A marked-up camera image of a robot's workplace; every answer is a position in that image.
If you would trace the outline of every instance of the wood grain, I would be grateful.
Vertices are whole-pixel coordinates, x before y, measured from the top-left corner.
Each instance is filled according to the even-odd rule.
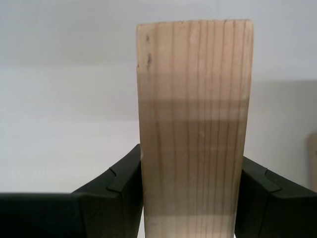
[[[311,190],[317,192],[317,134],[309,137]]]
[[[233,237],[252,22],[139,25],[137,53],[146,237]]]

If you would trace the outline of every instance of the black plastic piece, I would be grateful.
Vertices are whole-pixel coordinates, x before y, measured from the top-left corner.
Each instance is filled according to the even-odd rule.
[[[0,194],[0,238],[136,238],[142,212],[137,145],[72,194]],[[317,193],[244,158],[237,238],[317,238]]]
[[[0,194],[0,238],[136,238],[140,146],[72,194]]]
[[[244,158],[237,238],[317,238],[317,193]]]

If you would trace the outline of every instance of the dark knot mark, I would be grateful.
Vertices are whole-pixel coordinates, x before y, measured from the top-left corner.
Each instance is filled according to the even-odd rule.
[[[150,69],[152,63],[152,57],[151,57],[151,53],[148,54],[148,63],[147,63],[147,70]]]

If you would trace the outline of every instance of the light wooden block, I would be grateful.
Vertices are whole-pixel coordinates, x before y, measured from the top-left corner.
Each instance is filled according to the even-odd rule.
[[[253,24],[137,27],[147,238],[232,238],[250,96]]]

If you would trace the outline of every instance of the pine wood plank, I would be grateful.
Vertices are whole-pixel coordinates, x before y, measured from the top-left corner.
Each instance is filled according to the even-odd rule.
[[[252,22],[142,24],[137,54],[146,237],[233,237]]]

